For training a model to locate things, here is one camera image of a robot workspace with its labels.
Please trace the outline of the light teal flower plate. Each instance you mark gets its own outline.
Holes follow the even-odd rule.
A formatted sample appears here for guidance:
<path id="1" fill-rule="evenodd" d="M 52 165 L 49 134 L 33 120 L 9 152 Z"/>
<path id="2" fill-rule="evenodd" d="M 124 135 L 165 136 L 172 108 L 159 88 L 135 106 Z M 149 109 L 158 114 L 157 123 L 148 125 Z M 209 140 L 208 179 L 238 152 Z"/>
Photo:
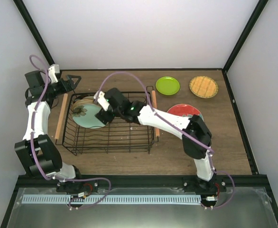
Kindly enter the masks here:
<path id="1" fill-rule="evenodd" d="M 73 121 L 83 128 L 98 129 L 105 126 L 95 115 L 101 107 L 95 104 L 84 104 L 72 110 Z"/>

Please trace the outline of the lime green plate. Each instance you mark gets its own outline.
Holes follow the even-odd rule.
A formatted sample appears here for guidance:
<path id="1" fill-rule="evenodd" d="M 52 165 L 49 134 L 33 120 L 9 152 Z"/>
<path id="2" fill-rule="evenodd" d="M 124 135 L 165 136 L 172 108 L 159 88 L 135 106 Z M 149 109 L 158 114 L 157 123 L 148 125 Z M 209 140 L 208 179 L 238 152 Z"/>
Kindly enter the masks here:
<path id="1" fill-rule="evenodd" d="M 163 95 L 174 95 L 180 90 L 180 83 L 173 77 L 164 76 L 156 81 L 156 89 Z"/>

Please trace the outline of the red and teal plate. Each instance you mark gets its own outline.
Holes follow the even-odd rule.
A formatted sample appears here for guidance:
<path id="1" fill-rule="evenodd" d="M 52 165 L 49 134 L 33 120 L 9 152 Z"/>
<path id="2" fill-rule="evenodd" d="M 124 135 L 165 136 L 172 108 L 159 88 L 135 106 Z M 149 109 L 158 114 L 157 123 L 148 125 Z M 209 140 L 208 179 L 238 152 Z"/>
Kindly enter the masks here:
<path id="1" fill-rule="evenodd" d="M 204 120 L 201 112 L 189 104 L 176 104 L 170 107 L 167 113 L 188 118 L 192 118 L 194 115 L 198 115 L 202 118 L 202 120 Z"/>

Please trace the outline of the yellow woven pattern plate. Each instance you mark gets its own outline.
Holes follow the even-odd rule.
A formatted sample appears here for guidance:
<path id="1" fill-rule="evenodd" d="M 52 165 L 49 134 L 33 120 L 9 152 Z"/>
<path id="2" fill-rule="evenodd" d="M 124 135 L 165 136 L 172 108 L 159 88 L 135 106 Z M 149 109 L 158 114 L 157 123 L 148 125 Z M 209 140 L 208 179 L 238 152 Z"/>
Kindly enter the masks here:
<path id="1" fill-rule="evenodd" d="M 218 84 L 210 77 L 196 76 L 189 83 L 190 91 L 197 97 L 209 99 L 217 95 Z"/>

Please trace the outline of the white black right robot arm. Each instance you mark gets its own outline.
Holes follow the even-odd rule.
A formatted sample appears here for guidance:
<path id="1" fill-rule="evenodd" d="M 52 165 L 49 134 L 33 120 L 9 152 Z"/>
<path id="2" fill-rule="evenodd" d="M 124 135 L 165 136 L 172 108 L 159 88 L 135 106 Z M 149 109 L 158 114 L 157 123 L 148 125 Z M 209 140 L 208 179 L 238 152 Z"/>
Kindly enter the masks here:
<path id="1" fill-rule="evenodd" d="M 130 101 L 117 88 L 98 91 L 94 102 L 101 106 L 95 115 L 102 123 L 111 123 L 119 117 L 128 123 L 151 126 L 170 133 L 182 141 L 185 154 L 193 158 L 198 186 L 209 191 L 215 186 L 214 166 L 210 161 L 212 134 L 198 115 L 182 117 L 160 111 L 149 105 L 150 101 Z"/>

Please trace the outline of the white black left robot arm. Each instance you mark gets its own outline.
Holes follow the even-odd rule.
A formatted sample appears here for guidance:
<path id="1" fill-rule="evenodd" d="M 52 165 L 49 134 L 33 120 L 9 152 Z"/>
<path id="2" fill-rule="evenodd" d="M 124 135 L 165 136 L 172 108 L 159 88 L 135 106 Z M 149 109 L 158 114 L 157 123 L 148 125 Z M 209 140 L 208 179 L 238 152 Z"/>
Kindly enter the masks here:
<path id="1" fill-rule="evenodd" d="M 61 182 L 74 192 L 80 191 L 84 180 L 78 168 L 65 164 L 60 152 L 47 134 L 48 118 L 53 102 L 60 95 L 67 94 L 78 86 L 81 77 L 67 75 L 66 79 L 49 78 L 46 83 L 40 70 L 25 74 L 28 89 L 25 105 L 28 110 L 28 124 L 22 141 L 15 143 L 14 150 L 26 172 L 31 177 L 44 177 Z"/>

